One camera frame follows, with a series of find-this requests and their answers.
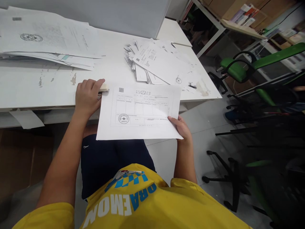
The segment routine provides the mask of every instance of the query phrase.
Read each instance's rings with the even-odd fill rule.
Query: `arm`
[[[74,206],[83,133],[88,119],[100,107],[98,90],[104,82],[84,80],[77,85],[75,111],[47,171],[36,208],[59,202]]]
[[[179,134],[184,138],[177,139],[174,178],[182,178],[197,184],[192,134],[181,116],[178,116],[178,120],[170,116],[168,119],[176,125]]]

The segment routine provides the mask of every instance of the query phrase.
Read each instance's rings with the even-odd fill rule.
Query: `left hand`
[[[89,119],[101,106],[101,100],[98,99],[98,90],[101,88],[105,79],[98,81],[84,80],[77,85],[75,94],[75,111],[79,117]]]

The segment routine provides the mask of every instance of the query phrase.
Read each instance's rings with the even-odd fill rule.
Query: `worn desk surface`
[[[0,111],[16,108],[52,109],[55,107],[73,107],[78,83],[84,79],[135,83],[134,75],[124,59],[124,45],[133,39],[145,39],[132,35],[97,29],[100,45],[103,46],[103,59],[96,61],[94,71],[71,68],[53,62],[22,63],[0,61]],[[202,81],[208,89],[207,96],[194,95],[183,91],[181,101],[203,101],[221,98],[220,93],[209,78],[190,47],[175,45],[189,55]]]
[[[165,18],[162,23],[157,39],[170,40],[173,44],[192,47],[192,44],[185,36],[179,24],[176,21],[167,18]]]

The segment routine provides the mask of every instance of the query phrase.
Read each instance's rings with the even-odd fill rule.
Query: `printed form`
[[[181,88],[175,85],[107,83],[96,140],[183,139],[168,116],[178,118]]]
[[[189,65],[156,44],[146,43],[132,60],[168,84],[187,85],[185,76],[190,70]]]

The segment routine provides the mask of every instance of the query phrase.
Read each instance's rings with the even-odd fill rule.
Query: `tiled floor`
[[[223,114],[229,104],[228,98],[207,101],[181,116],[188,124],[193,136],[195,170],[198,184],[220,203],[232,201],[230,183],[210,182],[205,184],[202,176],[210,178],[223,177],[226,171],[214,156],[206,154],[207,150],[218,152],[226,161],[233,157],[242,161],[242,153],[251,152],[245,147],[250,141],[245,136],[225,135],[215,136],[215,133],[228,132],[236,127],[227,122]],[[154,161],[156,171],[170,184],[173,177],[177,141],[175,139],[145,140],[148,151]],[[237,213],[234,213],[253,228],[269,228],[270,218],[252,209],[252,205],[260,206],[254,197],[241,194]]]
[[[251,155],[245,147],[245,142],[249,139],[238,135],[215,136],[215,133],[227,132],[236,128],[224,118],[226,106],[229,99],[207,101],[181,116],[188,124],[194,141],[195,170],[198,184],[220,203],[224,200],[232,201],[232,187],[230,183],[210,182],[205,184],[202,176],[221,177],[226,172],[214,156],[208,156],[207,150],[218,152],[226,161],[228,157],[233,157],[241,161],[244,155]],[[61,138],[67,128],[67,124],[58,124],[54,128],[56,133],[55,148],[58,147]],[[156,171],[163,179],[170,184],[173,177],[177,141],[175,139],[151,139],[145,140],[148,151],[154,161]],[[75,202],[75,228],[79,228],[84,217],[86,202],[81,199],[82,179],[80,169],[78,170],[76,182],[76,202]],[[26,213],[33,210],[41,190],[41,184],[30,187],[16,193],[13,197],[12,211],[6,221],[0,224],[0,228],[12,228]],[[241,194],[240,204],[236,216],[245,221],[253,228],[270,228],[270,219],[252,209],[252,205],[260,206],[253,196]]]

